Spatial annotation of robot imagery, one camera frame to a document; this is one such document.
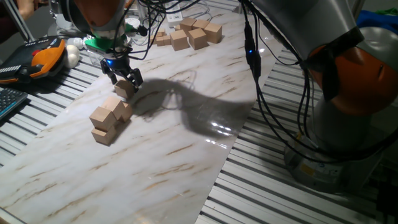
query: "metal grating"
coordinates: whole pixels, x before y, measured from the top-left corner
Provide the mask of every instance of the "metal grating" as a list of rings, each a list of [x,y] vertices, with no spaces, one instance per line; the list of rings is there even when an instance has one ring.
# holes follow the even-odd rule
[[[54,77],[34,80],[28,85],[9,86],[29,95],[23,104],[0,121],[0,168],[102,74],[99,67],[90,63],[85,52],[80,58],[76,68],[64,68]]]
[[[295,60],[285,49],[279,58]],[[303,84],[299,66],[277,62],[262,88],[272,111],[292,133],[298,131],[296,114]],[[321,96],[316,88],[315,103]],[[284,144],[274,136],[255,103],[196,224],[384,223],[383,214],[376,211],[377,195],[378,189],[370,185],[356,195],[332,195],[298,184],[285,169]],[[393,223],[394,218],[387,217],[385,222]]]

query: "stack of wooden blocks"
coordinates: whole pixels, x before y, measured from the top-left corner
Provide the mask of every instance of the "stack of wooden blocks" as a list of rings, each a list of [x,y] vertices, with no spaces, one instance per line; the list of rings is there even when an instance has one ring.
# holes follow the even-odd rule
[[[131,115],[132,108],[128,103],[112,96],[106,99],[102,106],[97,107],[90,116],[94,125],[91,133],[95,141],[110,145],[117,134],[115,126],[129,121]]]
[[[150,37],[150,41],[154,40],[154,44],[157,44],[158,47],[171,45],[170,36],[166,35],[166,30],[164,28],[160,28],[157,31],[156,37],[152,35]]]
[[[186,49],[189,43],[193,49],[198,50],[207,47],[207,42],[218,44],[221,42],[223,26],[186,17],[175,27],[175,32],[170,34],[171,44],[175,51]]]

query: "marble surface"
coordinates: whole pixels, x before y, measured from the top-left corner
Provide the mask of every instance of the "marble surface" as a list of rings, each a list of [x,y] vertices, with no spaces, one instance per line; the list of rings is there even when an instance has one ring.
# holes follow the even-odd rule
[[[0,169],[0,207],[27,223],[194,223],[256,98],[243,15],[212,14],[221,43],[131,61],[144,84],[112,145],[94,141],[88,119],[116,95],[102,75]],[[275,59],[262,61],[264,82]]]

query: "black wire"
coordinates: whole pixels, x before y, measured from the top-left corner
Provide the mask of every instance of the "black wire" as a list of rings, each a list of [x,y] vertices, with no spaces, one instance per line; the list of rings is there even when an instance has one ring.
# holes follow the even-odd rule
[[[306,102],[305,109],[304,109],[304,122],[303,122],[304,133],[309,139],[311,139],[311,137],[308,133],[308,128],[307,128],[308,107],[310,106],[310,98],[311,98],[311,85],[310,85],[309,71],[304,72],[304,80],[305,80],[305,83],[307,84],[307,102]]]
[[[276,57],[276,55],[273,53],[273,51],[272,51],[271,48],[268,46],[268,44],[266,44],[266,43],[264,42],[264,40],[263,40],[262,37],[261,37],[260,32],[259,32],[259,37],[260,37],[260,39],[261,39],[261,42],[268,48],[269,52],[271,52],[272,56],[274,56],[274,58],[275,58],[279,63],[281,63],[282,65],[292,66],[292,65],[298,65],[298,64],[300,63],[300,62],[295,62],[295,63],[293,63],[293,64],[287,64],[287,63],[285,63],[285,62],[282,62],[281,60],[279,60],[278,57]]]
[[[160,24],[161,24],[164,20],[165,20],[165,16],[162,16],[162,20],[161,20]],[[157,33],[158,33],[159,29],[160,29],[160,24],[159,24],[159,26],[156,28],[154,37],[156,37],[156,35],[157,35]],[[150,19],[149,19],[149,31],[150,31],[151,29],[152,29],[152,23],[150,22]],[[147,57],[148,51],[149,51],[149,49],[152,47],[154,41],[155,41],[155,39],[152,39],[152,42],[151,42],[151,41],[150,41],[150,38],[148,38],[148,44],[147,44],[147,48],[146,48],[145,50],[139,50],[139,51],[136,51],[136,52],[130,52],[130,54],[138,54],[138,53],[144,53],[144,52],[145,52],[145,55],[144,55],[142,58],[133,57],[133,56],[129,56],[129,57],[130,57],[131,59],[134,59],[134,60],[144,60],[144,59]]]
[[[176,3],[174,3],[173,5],[171,5],[170,7],[167,7],[167,8],[164,7],[164,4],[172,2],[171,0],[170,1],[161,1],[161,2],[160,1],[154,2],[154,1],[149,1],[149,0],[145,0],[145,1],[144,0],[138,0],[138,1],[139,1],[139,3],[141,5],[145,4],[148,8],[150,8],[150,9],[152,9],[154,11],[157,11],[157,12],[160,12],[160,13],[164,13],[164,14],[174,14],[174,13],[182,12],[183,10],[188,9],[189,7],[191,7],[194,4],[200,2],[201,0],[193,1],[190,4],[180,8],[179,10],[175,10],[175,11],[167,11],[167,10],[172,9],[173,7],[175,7],[176,5],[180,4],[181,2],[184,2],[183,0],[179,0]]]
[[[124,10],[123,16],[122,18],[120,18],[118,25],[116,26],[116,30],[114,33],[114,39],[113,39],[113,57],[115,57],[116,59],[118,59],[118,56],[116,55],[116,53],[122,53],[122,55],[124,55],[124,52],[117,52],[116,51],[116,39],[118,38],[118,34],[119,34],[119,28],[121,26],[121,24],[124,22],[124,18],[127,15],[127,13],[129,12],[131,6],[134,4],[136,0],[132,0],[132,2],[130,2],[129,6],[127,7],[127,9]]]
[[[248,20],[247,20],[247,12],[246,12],[246,10],[245,10],[244,7],[243,7],[243,9],[244,9],[244,14],[245,14],[246,22],[248,23]],[[310,161],[313,161],[313,162],[322,162],[322,163],[329,163],[329,164],[331,164],[331,163],[340,163],[340,162],[346,162],[346,161],[359,161],[359,160],[363,160],[363,159],[366,159],[366,158],[368,158],[368,157],[370,157],[370,156],[372,156],[372,155],[375,155],[376,153],[379,153],[379,152],[381,152],[381,151],[387,149],[387,148],[388,148],[393,142],[395,142],[396,139],[398,138],[398,128],[397,128],[389,137],[387,137],[387,138],[385,138],[383,141],[381,141],[381,142],[379,142],[379,143],[373,145],[372,147],[369,147],[369,148],[367,148],[367,149],[360,150],[360,151],[354,151],[354,152],[344,153],[343,155],[340,154],[339,152],[333,152],[333,153],[331,153],[331,152],[327,152],[327,151],[321,151],[320,149],[319,149],[319,150],[315,150],[315,149],[312,149],[311,147],[308,148],[307,145],[305,145],[304,143],[302,143],[302,142],[299,141],[298,139],[292,138],[292,139],[294,139],[297,143],[301,144],[303,147],[307,147],[309,150],[311,150],[311,151],[313,151],[313,152],[320,153],[320,154],[324,154],[324,155],[330,157],[331,159],[334,159],[335,161],[321,161],[321,160],[317,160],[317,159],[313,159],[313,158],[311,158],[311,157],[308,157],[308,156],[302,154],[301,152],[299,152],[298,150],[294,149],[285,139],[283,139],[283,138],[279,135],[279,133],[278,133],[278,132],[274,129],[274,127],[270,124],[270,122],[268,121],[268,119],[266,118],[266,116],[265,116],[265,114],[264,114],[264,111],[263,111],[262,106],[261,106],[261,102],[264,104],[264,106],[266,107],[268,113],[271,115],[272,119],[278,124],[278,126],[279,126],[283,131],[285,131],[286,134],[287,134],[288,136],[292,137],[292,135],[291,135],[289,132],[286,131],[286,129],[279,123],[279,121],[276,119],[276,117],[272,114],[272,111],[269,109],[269,107],[268,107],[268,105],[267,105],[267,103],[266,103],[266,101],[265,101],[265,99],[264,99],[264,96],[262,95],[261,88],[260,88],[260,86],[259,86],[259,84],[258,84],[258,78],[256,78],[256,74],[254,74],[254,71],[253,71],[253,70],[252,70],[252,73],[253,73],[253,77],[255,77],[255,78],[254,78],[254,81],[256,82],[257,100],[258,100],[259,108],[260,108],[260,111],[261,111],[261,114],[262,114],[264,120],[268,123],[268,125],[270,126],[270,128],[271,128],[271,130],[274,132],[274,134],[275,134],[287,147],[289,147],[291,150],[293,150],[294,152],[296,152],[296,153],[299,154],[300,156],[302,156],[302,157],[304,157],[304,158],[306,158],[306,159],[308,159],[308,160],[310,160]],[[307,106],[306,106],[306,107],[307,107],[307,112],[305,112],[305,113],[308,113],[309,98],[310,98],[310,88],[308,87],[308,85],[309,85],[309,76],[308,76],[308,74],[305,76],[305,81],[306,81],[307,86],[306,86],[306,88],[305,88],[304,90],[305,90],[305,92],[307,93],[307,102],[308,102],[308,103],[307,103]]]
[[[301,127],[301,121],[300,121],[301,117],[300,116],[301,116],[301,110],[302,110],[302,107],[303,107],[303,102],[304,102],[304,99],[305,99],[305,94],[307,92],[307,85],[308,85],[307,82],[304,81],[303,94],[301,96],[300,104],[298,105],[298,111],[297,111],[297,126],[298,126],[298,130],[300,131],[300,133],[302,135],[304,135],[304,132],[303,132],[303,129]]]

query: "wooden block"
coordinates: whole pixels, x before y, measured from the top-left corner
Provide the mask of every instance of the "wooden block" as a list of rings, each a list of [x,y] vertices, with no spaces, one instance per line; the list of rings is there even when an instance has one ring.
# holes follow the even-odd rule
[[[119,121],[126,122],[130,120],[132,116],[132,108],[128,103],[123,103],[123,105],[124,105],[124,112]]]
[[[109,131],[116,123],[116,117],[111,110],[97,107],[90,116],[90,120],[96,129]]]
[[[156,37],[156,44],[158,47],[164,46],[163,37]]]
[[[209,46],[207,44],[207,36],[202,29],[191,30],[188,33],[188,37],[191,47],[195,50]]]
[[[164,45],[172,45],[172,40],[169,35],[163,36]]]
[[[205,33],[207,35],[207,41],[218,44],[223,37],[223,26],[209,23],[205,28]]]
[[[114,85],[114,90],[118,96],[130,99],[134,96],[134,87],[126,80],[120,80]]]
[[[193,25],[192,29],[205,29],[210,21],[204,21],[203,19],[198,19]]]
[[[94,128],[91,131],[96,142],[99,142],[104,145],[110,145],[113,142],[114,137],[116,136],[116,130],[114,126],[112,126],[109,131],[102,131]]]
[[[152,40],[154,40],[154,43],[153,43],[153,44],[156,44],[155,35],[151,35],[149,40],[150,40],[150,42],[152,42]]]
[[[101,107],[112,111],[116,119],[119,119],[124,111],[123,101],[113,96],[108,97]]]
[[[181,30],[184,30],[185,34],[188,35],[188,32],[192,30],[192,25],[196,22],[196,19],[192,19],[189,17],[184,18],[180,22],[180,28]]]
[[[163,37],[164,35],[166,35],[166,29],[164,29],[164,28],[159,28],[159,30],[157,31],[157,33],[160,34],[160,35]]]
[[[172,32],[170,39],[175,51],[189,48],[187,35],[184,33],[184,30]]]

